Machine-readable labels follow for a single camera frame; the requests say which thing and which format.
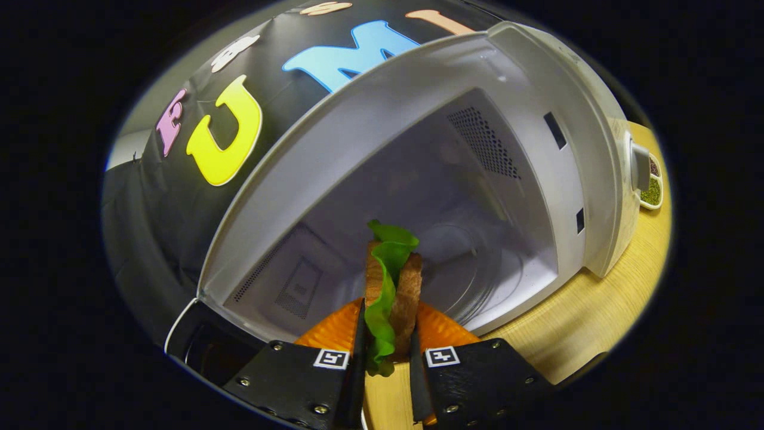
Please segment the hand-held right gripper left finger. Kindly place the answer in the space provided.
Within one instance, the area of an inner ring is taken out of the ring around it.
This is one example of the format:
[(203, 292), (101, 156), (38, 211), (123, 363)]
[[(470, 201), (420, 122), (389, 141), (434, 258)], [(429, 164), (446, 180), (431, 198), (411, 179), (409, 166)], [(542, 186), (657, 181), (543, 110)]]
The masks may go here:
[(226, 384), (227, 395), (289, 429), (360, 429), (365, 302), (352, 300), (297, 341), (270, 341)]

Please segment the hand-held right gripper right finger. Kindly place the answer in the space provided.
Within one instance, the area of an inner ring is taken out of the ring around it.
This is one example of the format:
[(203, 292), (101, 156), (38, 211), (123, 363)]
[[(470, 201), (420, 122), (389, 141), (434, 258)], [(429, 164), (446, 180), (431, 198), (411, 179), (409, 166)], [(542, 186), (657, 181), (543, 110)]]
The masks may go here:
[(425, 429), (508, 429), (556, 386), (506, 340), (482, 340), (421, 302), (409, 362), (413, 419)]

